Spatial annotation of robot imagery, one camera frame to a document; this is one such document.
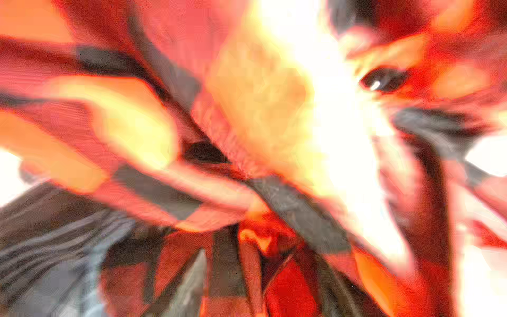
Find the red plaid long-sleeve shirt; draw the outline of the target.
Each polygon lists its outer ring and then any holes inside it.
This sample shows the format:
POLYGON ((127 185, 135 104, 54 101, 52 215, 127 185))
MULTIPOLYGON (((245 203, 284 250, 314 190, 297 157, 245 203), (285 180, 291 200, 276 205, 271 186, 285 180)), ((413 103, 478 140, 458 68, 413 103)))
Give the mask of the red plaid long-sleeve shirt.
POLYGON ((135 222, 105 316, 505 316, 505 1, 2 1, 1 208, 135 222))

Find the grey plaid long-sleeve shirt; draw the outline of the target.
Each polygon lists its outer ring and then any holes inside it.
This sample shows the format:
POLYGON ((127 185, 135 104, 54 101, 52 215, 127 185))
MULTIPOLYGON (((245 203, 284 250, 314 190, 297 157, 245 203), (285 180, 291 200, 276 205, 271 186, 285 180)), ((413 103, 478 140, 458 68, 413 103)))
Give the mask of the grey plaid long-sleeve shirt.
POLYGON ((49 183, 1 208, 1 315, 105 316, 99 277, 126 214, 49 183))

